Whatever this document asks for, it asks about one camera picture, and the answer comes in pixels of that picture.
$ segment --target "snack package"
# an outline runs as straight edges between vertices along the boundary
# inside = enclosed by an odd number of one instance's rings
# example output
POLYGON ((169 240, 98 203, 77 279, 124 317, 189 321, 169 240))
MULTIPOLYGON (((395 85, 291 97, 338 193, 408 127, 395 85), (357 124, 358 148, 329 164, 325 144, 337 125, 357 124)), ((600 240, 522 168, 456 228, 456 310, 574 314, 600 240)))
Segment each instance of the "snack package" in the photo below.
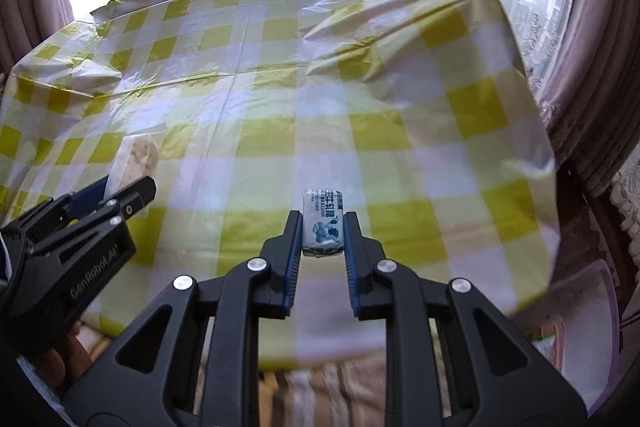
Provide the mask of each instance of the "snack package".
POLYGON ((302 251, 322 257, 344 249, 342 194, 337 190, 306 190, 302 198, 302 251))
MULTIPOLYGON (((104 197, 108 198, 121 188, 133 183, 142 176, 151 176, 156 172, 160 159, 160 148, 164 139, 164 126, 152 128, 137 134, 125 136, 113 160, 104 197)), ((148 206, 138 212, 145 217, 148 206)))

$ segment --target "checkered tablecloth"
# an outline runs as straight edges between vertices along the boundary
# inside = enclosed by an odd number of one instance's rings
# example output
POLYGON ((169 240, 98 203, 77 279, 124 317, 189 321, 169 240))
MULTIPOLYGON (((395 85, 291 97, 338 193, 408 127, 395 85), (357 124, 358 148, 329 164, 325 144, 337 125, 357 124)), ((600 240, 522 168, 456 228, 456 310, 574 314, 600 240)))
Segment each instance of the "checkered tablecloth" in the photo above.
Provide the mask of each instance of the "checkered tablecloth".
MULTIPOLYGON (((86 319, 117 334, 182 273, 255 256, 335 188, 388 257, 471 279, 504 311, 545 291, 558 244, 552 151, 497 0, 114 0, 11 72, 0 108, 5 220, 110 171, 166 126, 138 253, 86 319)), ((383 347, 352 316, 344 260, 304 258, 265 365, 383 347)))

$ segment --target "yellow and white tablecloth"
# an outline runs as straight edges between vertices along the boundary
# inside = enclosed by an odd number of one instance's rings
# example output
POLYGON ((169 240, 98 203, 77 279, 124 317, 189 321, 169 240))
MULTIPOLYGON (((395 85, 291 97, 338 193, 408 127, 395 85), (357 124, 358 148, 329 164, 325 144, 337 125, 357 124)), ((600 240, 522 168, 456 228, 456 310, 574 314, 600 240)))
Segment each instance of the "yellow and white tablecloth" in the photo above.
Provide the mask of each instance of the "yellow and white tablecloth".
MULTIPOLYGON (((127 134, 164 125, 138 253, 90 323, 117 334, 182 273, 222 275, 335 188, 388 257, 471 279, 504 311, 545 291, 555 170, 497 0, 114 0, 11 72, 0 213, 110 171, 127 134)), ((304 258, 292 317, 261 324, 264 365, 380 349, 344 260, 304 258)))

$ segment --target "tablecloth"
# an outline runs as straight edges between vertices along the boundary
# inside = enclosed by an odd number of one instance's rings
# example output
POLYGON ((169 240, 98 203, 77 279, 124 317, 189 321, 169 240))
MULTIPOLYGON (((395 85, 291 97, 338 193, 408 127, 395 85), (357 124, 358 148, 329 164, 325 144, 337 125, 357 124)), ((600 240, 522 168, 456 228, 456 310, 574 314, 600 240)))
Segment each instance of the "tablecloth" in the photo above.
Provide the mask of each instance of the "tablecloth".
MULTIPOLYGON (((15 66, 0 126, 5 220, 166 128, 138 252, 85 315, 112 335, 177 275, 255 256, 306 188, 505 312, 544 293, 558 245, 553 155, 497 0, 114 0, 15 66)), ((304 258, 291 318, 260 324, 264 367, 383 346, 341 256, 304 258)))

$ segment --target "cable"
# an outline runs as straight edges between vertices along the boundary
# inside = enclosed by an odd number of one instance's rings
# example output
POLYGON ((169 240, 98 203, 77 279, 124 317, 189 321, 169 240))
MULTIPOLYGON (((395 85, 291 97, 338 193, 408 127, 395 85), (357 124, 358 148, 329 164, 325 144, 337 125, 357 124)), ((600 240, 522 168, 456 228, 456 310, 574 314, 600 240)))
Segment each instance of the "cable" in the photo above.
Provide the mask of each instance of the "cable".
POLYGON ((15 266, 10 262, 10 272, 11 279, 9 279, 7 285, 0 289, 0 315, 4 314, 5 309, 8 307, 8 304, 14 298, 15 292, 18 288, 18 284, 20 283, 20 279, 22 277, 22 272, 24 270, 24 264, 27 257, 27 236, 20 229, 13 229, 11 227, 5 227, 2 229, 2 235, 0 235, 0 239, 2 241, 2 247, 5 249, 7 256, 8 250, 6 249, 6 244, 4 242, 3 235, 11 235, 15 234, 18 237, 18 262, 15 266))

